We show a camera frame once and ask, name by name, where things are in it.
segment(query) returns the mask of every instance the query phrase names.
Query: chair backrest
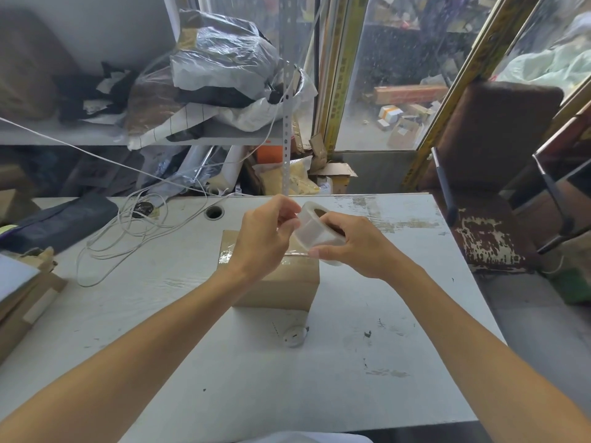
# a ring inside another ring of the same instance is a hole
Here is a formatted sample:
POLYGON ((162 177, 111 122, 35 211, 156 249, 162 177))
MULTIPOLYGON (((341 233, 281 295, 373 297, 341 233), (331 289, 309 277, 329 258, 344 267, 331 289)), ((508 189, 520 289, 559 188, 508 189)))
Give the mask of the chair backrest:
MULTIPOLYGON (((557 87, 471 83, 437 146, 450 187, 500 191, 542 144, 562 98, 557 87)), ((439 188, 433 162, 419 182, 431 188, 439 188)))

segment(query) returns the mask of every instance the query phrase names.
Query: forearm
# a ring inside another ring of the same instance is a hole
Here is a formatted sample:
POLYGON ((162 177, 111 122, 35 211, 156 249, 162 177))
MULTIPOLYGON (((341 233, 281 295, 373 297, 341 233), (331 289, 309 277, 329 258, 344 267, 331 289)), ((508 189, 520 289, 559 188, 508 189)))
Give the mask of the forearm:
POLYGON ((0 441, 119 441, 247 289, 240 275, 228 275, 215 273, 39 391, 0 424, 0 441))
POLYGON ((587 441, 591 426, 570 399, 457 305, 422 268, 406 264, 386 281, 417 318, 495 442, 587 441))

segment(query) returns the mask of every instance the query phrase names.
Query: perforated metal post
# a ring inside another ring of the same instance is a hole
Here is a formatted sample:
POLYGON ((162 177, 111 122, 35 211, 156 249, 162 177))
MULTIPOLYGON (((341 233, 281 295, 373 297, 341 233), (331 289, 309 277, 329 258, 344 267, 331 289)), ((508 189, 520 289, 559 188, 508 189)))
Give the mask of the perforated metal post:
POLYGON ((283 87, 285 96, 283 99, 283 194, 289 195, 290 192, 290 156, 291 156, 291 113, 293 109, 292 95, 296 83, 291 83, 296 70, 296 19, 297 19, 297 0, 279 0, 279 54, 284 60, 283 67, 283 87))

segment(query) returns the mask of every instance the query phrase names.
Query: round white object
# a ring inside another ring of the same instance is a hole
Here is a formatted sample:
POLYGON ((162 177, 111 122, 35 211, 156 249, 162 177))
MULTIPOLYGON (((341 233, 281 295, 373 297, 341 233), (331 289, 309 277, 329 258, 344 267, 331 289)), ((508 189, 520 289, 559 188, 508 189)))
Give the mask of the round white object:
POLYGON ((291 327, 283 334, 283 344, 289 348, 299 347, 304 343, 308 331, 304 327, 291 327))
MULTIPOLYGON (((294 231, 294 236, 306 251, 317 245, 345 245, 346 240, 343 235, 320 221, 320 216, 328 212, 329 210, 314 202, 306 202, 302 206, 301 212, 298 214, 300 226, 294 231)), ((338 261, 323 261, 332 266, 342 264, 338 261)))

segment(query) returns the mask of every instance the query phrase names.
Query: right hand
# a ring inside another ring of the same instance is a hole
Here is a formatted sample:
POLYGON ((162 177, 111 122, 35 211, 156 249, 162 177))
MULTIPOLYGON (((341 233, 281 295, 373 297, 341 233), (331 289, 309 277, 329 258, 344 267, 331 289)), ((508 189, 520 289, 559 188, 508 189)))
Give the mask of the right hand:
POLYGON ((363 276, 381 279, 400 269, 400 266, 414 264, 366 217, 329 211, 320 220, 329 227, 343 230, 346 244, 318 245, 308 252, 312 258, 340 261, 363 276))

